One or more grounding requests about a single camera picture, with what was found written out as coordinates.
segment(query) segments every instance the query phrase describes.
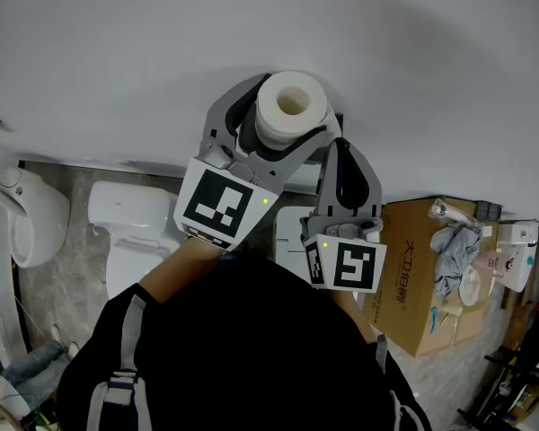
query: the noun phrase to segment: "leg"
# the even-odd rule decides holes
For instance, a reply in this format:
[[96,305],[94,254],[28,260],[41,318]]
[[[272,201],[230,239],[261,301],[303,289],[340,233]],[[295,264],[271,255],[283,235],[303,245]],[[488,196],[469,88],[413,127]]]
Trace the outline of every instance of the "leg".
[[18,394],[24,398],[31,410],[36,409],[57,389],[68,364],[70,364],[70,357],[63,354],[52,361],[42,372],[16,386]]
[[33,376],[43,371],[52,360],[64,353],[62,345],[51,341],[43,347],[28,353],[20,362],[13,363],[3,370],[2,376],[12,384],[14,388]]

